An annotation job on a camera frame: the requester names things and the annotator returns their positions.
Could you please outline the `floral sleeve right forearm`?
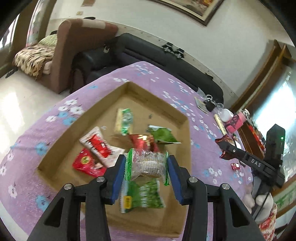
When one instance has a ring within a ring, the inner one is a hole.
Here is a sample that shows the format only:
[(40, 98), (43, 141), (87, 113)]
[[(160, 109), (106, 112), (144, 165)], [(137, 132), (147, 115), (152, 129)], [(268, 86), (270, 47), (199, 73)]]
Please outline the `floral sleeve right forearm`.
[(269, 217), (259, 225), (259, 229), (266, 241), (272, 241), (274, 238), (277, 211), (278, 207), (274, 203)]

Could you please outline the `right hand white glove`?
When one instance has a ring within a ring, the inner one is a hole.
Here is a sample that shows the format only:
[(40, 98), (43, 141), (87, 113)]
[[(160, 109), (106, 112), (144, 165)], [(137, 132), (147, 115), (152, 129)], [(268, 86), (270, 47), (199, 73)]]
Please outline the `right hand white glove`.
[(249, 211), (249, 213), (252, 213), (252, 208), (254, 208), (256, 204), (258, 205), (259, 208), (261, 208), (261, 211), (259, 212), (257, 218), (254, 219), (257, 224), (261, 224), (264, 221), (266, 221), (270, 215), (270, 212), (274, 204), (273, 197), (269, 193), (268, 195), (267, 194), (258, 195), (254, 199), (251, 195), (252, 190), (253, 190), (253, 185), (252, 183), (250, 183), (246, 187), (246, 194), (243, 197), (242, 202), (247, 208), (247, 210)]

